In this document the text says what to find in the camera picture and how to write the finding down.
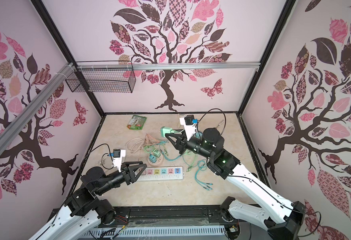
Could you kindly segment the light green charger plug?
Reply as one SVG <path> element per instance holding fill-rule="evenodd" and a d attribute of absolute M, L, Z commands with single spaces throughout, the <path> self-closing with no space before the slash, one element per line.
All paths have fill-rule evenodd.
<path fill-rule="evenodd" d="M 159 150 L 153 150 L 152 155 L 154 155 L 156 158 L 159 158 L 161 156 L 161 152 Z"/>

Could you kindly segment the teal charger plug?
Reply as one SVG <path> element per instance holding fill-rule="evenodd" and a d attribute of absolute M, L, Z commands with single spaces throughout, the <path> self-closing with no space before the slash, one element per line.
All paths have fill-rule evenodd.
<path fill-rule="evenodd" d="M 152 154 L 149 154 L 148 159 L 153 164 L 157 162 L 157 158 Z"/>

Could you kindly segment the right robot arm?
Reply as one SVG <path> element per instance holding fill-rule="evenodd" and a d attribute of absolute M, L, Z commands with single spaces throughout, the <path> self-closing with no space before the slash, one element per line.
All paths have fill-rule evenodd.
<path fill-rule="evenodd" d="M 196 137 L 197 129 L 182 131 L 161 129 L 161 135 L 183 154 L 189 150 L 207 159 L 207 167 L 217 176 L 240 188 L 258 205 L 244 204 L 227 198 L 222 215 L 228 221 L 243 220 L 265 230 L 273 240 L 297 240 L 304 221 L 306 207 L 277 194 L 255 177 L 244 164 L 224 149 L 224 138 L 216 128 L 204 130 Z"/>

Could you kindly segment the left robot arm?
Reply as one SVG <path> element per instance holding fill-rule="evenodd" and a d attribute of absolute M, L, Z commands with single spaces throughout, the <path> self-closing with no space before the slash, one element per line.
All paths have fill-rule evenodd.
<path fill-rule="evenodd" d="M 82 185 L 67 197 L 58 212 L 38 231 L 32 240 L 77 240 L 100 224 L 109 225 L 115 217 L 108 200 L 100 200 L 104 193 L 122 184 L 135 183 L 147 168 L 143 162 L 126 162 L 106 175 L 101 167 L 93 167 L 81 177 Z"/>

